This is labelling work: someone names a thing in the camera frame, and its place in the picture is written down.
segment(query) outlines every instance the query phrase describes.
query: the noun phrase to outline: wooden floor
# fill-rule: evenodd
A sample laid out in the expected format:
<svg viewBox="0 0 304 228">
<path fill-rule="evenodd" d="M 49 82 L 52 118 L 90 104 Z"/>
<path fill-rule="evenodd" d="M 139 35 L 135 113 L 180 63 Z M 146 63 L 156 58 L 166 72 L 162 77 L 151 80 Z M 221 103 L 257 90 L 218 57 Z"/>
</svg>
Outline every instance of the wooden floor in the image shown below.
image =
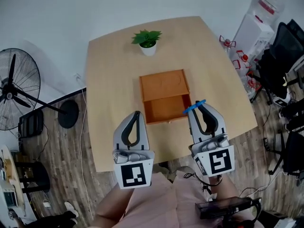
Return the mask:
<svg viewBox="0 0 304 228">
<path fill-rule="evenodd" d="M 303 92 L 297 85 L 292 86 L 291 90 L 295 92 L 298 99 L 303 98 Z M 262 141 L 262 126 L 269 113 L 269 106 L 266 104 L 265 95 L 262 92 L 252 105 L 258 127 L 230 141 L 235 146 L 236 170 L 229 175 L 240 191 L 246 187 L 259 188 L 269 183 L 265 149 Z M 85 117 L 81 150 L 84 179 L 87 184 L 86 192 L 82 176 L 79 144 L 86 104 L 82 94 L 78 94 L 72 98 L 76 100 L 80 108 L 79 119 L 75 127 L 63 129 L 58 124 L 57 113 L 44 109 L 45 125 L 48 127 L 48 132 L 45 128 L 40 136 L 25 139 L 23 140 L 23 144 L 25 153 L 31 159 L 35 159 L 43 149 L 43 145 L 49 135 L 49 141 L 45 151 L 41 155 L 40 161 L 45 165 L 51 178 L 51 190 L 47 196 L 52 203 L 52 209 L 48 210 L 43 207 L 42 201 L 45 199 L 45 196 L 42 192 L 36 192 L 31 194 L 31 197 L 37 213 L 41 216 L 61 214 L 65 211 L 64 202 L 69 201 L 80 214 L 79 223 L 76 227 L 86 227 L 92 220 L 89 207 L 91 207 L 94 214 L 98 202 L 115 185 L 116 179 L 115 174 L 112 172 L 96 173 L 87 117 Z M 280 149 L 280 136 L 277 134 L 277 131 L 283 129 L 284 123 L 278 117 L 278 110 L 278 106 L 271 105 L 270 116 L 265 124 L 265 136 L 268 138 L 269 145 L 271 147 L 276 146 L 277 150 Z M 284 135 L 285 139 L 287 139 L 288 133 L 285 132 Z M 268 163 L 275 159 L 277 159 L 277 156 L 275 157 L 274 154 L 267 154 Z M 196 164 L 189 156 L 169 162 L 171 171 L 183 165 L 195 166 Z M 247 190 L 243 193 L 243 196 L 253 191 Z M 295 178 L 293 176 L 285 176 L 283 173 L 279 173 L 275 181 L 265 191 L 256 193 L 254 197 L 262 198 L 265 210 L 276 210 L 291 217 L 296 217 L 304 211 L 304 187 L 296 187 Z"/>
</svg>

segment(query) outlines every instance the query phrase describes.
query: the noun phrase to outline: black chair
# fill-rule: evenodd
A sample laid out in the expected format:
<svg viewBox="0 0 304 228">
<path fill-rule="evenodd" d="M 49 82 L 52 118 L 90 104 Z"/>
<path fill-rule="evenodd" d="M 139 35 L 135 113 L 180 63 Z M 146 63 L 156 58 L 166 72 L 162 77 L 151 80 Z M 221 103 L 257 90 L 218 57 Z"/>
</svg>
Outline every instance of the black chair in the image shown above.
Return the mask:
<svg viewBox="0 0 304 228">
<path fill-rule="evenodd" d="M 304 78 L 299 75 L 296 79 L 286 82 L 286 74 L 293 69 L 298 69 L 304 64 L 304 31 L 291 20 L 287 25 L 280 23 L 274 43 L 270 49 L 264 51 L 260 61 L 257 63 L 257 70 L 260 76 L 253 75 L 262 87 L 258 90 L 251 102 L 255 101 L 262 88 L 266 90 L 269 101 L 273 100 L 271 93 L 285 99 L 287 86 L 299 83 L 303 86 Z"/>
<path fill-rule="evenodd" d="M 296 132 L 290 132 L 285 146 L 283 133 L 282 131 L 279 133 L 281 134 L 282 150 L 271 150 L 269 147 L 266 147 L 266 151 L 280 155 L 275 168 L 273 171 L 268 170 L 268 173 L 269 175 L 273 175 L 283 161 L 283 171 L 287 172 L 288 175 L 299 177 L 300 173 L 296 171 L 304 171 L 304 136 Z"/>
</svg>

